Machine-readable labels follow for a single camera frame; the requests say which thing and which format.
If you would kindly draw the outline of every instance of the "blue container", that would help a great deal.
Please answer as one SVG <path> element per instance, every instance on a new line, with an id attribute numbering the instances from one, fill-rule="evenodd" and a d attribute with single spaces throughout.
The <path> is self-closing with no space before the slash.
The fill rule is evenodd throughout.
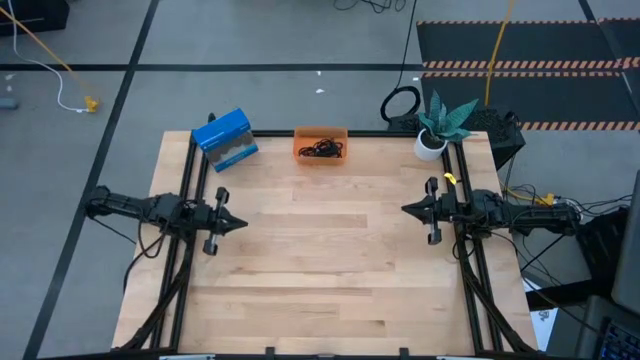
<path id="1" fill-rule="evenodd" d="M 216 172 L 258 151 L 249 119 L 240 109 L 193 130 L 193 138 Z"/>

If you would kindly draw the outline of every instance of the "wooden table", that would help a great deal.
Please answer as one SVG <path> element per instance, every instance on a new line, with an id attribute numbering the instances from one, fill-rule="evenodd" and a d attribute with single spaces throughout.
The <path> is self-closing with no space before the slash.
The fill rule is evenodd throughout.
<path id="1" fill-rule="evenodd" d="M 188 139 L 188 132 L 165 133 L 151 194 L 178 193 Z M 292 138 L 258 138 L 259 153 L 211 171 L 207 202 L 214 204 L 216 188 L 225 186 L 227 208 L 249 227 L 223 238 L 215 257 L 199 250 L 207 235 L 199 234 L 180 352 L 263 354 L 275 346 L 278 354 L 396 355 L 400 347 L 412 355 L 473 354 L 452 226 L 442 224 L 442 243 L 428 246 L 428 227 L 400 211 L 424 196 L 428 177 L 446 188 L 442 162 L 417 159 L 414 141 L 350 138 L 344 166 L 301 167 Z M 499 191 L 486 134 L 464 148 L 472 186 Z M 157 231 L 146 227 L 143 237 L 149 243 Z M 485 240 L 485 254 L 496 304 L 535 347 L 512 245 L 494 237 Z M 131 272 L 114 346 L 155 306 L 165 257 L 143 258 Z M 172 317 L 171 307 L 163 344 Z"/>

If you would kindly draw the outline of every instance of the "orange tray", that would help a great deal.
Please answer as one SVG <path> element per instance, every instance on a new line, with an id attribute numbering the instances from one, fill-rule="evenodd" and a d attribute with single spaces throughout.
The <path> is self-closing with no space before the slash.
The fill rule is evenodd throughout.
<path id="1" fill-rule="evenodd" d="M 342 165 L 347 160 L 347 128 L 334 126 L 298 126 L 293 132 L 293 157 L 301 165 Z M 298 151 L 313 146 L 322 139 L 333 139 L 342 143 L 341 158 L 299 156 Z"/>

